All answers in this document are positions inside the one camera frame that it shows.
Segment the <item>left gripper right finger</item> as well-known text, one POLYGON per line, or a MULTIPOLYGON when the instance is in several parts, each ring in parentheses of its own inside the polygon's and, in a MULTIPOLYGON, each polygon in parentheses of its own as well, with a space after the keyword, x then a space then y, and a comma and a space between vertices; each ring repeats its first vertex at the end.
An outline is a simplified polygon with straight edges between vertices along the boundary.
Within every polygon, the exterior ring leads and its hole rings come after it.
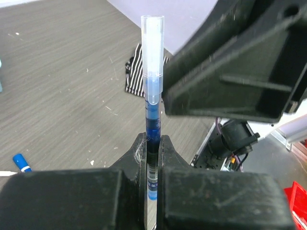
POLYGON ((269 175, 192 168, 161 137, 159 230, 293 230, 283 189, 269 175))

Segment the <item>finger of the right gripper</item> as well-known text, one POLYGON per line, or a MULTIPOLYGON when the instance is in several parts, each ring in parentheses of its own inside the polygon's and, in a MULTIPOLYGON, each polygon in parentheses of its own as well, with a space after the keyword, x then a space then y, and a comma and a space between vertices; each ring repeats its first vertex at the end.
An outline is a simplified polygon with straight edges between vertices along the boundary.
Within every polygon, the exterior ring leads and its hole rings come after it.
POLYGON ((168 116, 276 123, 306 97, 304 0, 219 0, 164 67, 168 116))

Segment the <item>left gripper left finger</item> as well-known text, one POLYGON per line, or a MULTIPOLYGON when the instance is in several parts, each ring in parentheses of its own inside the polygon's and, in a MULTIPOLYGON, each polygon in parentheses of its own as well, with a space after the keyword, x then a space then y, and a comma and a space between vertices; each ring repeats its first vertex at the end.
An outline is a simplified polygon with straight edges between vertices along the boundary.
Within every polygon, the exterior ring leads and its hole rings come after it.
POLYGON ((24 172, 0 193, 3 230, 144 230, 146 135, 106 168, 24 172))

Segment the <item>clear pen cap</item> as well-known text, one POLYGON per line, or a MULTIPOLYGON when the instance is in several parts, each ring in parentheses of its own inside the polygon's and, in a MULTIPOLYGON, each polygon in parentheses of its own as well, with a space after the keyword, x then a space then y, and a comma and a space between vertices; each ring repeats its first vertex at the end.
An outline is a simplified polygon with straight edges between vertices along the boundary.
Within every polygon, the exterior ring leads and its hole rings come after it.
POLYGON ((160 102, 163 91, 164 31, 164 16, 141 17, 143 91, 151 105, 160 102))

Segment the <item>white marker blue print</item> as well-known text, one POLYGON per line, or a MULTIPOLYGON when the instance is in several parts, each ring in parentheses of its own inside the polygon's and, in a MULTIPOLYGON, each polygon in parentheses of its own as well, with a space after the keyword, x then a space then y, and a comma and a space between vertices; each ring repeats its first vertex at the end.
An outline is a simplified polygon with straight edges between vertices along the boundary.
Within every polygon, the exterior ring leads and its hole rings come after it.
MULTIPOLYGON (((12 158, 14 164, 18 167, 21 173, 31 172, 32 168, 27 163, 26 159, 24 158, 23 154, 18 153, 13 156, 12 158)), ((18 172, 13 171, 1 171, 1 177, 9 177, 18 174, 18 172)))

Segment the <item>blue gel pen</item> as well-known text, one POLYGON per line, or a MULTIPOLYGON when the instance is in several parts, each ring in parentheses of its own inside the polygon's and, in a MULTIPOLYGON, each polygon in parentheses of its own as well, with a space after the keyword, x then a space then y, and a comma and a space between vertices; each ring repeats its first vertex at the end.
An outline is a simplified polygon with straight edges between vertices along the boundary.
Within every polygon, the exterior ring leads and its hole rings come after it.
POLYGON ((147 136, 147 184, 148 198, 157 199, 158 188, 158 150, 161 139, 161 93, 158 79, 145 79, 145 118, 147 136))

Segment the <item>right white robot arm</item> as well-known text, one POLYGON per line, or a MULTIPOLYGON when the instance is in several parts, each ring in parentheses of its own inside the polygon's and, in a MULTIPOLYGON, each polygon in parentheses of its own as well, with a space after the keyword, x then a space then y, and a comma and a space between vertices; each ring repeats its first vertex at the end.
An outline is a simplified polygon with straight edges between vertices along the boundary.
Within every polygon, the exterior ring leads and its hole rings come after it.
POLYGON ((167 115, 226 119, 209 140, 219 158, 251 151, 248 121, 277 123, 306 97, 304 0, 219 0, 164 67, 167 115))

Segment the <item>red plastic bin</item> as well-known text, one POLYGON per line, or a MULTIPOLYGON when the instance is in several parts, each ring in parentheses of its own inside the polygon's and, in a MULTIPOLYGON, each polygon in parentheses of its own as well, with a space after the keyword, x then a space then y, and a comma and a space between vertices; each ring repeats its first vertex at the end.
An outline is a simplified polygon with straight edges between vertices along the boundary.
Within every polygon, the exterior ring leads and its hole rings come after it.
POLYGON ((285 188, 290 212, 297 230, 307 229, 307 191, 298 182, 293 181, 291 187, 285 188))

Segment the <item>black white striped cloth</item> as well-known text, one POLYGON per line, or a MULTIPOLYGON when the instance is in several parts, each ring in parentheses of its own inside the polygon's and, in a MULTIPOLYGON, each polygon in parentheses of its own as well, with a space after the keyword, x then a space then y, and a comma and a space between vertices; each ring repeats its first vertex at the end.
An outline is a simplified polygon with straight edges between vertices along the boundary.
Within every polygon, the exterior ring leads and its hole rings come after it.
POLYGON ((125 64, 125 92, 144 97, 142 78, 142 45, 137 44, 133 56, 125 64))

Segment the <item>blue plastic basket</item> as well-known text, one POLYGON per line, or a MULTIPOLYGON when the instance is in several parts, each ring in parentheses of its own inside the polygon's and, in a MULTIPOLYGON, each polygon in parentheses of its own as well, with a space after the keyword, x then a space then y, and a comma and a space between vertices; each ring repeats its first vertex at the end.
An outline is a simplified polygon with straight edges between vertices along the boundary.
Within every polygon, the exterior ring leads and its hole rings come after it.
POLYGON ((3 87, 2 87, 2 83, 1 83, 1 76, 0 76, 0 93, 3 91, 3 87))

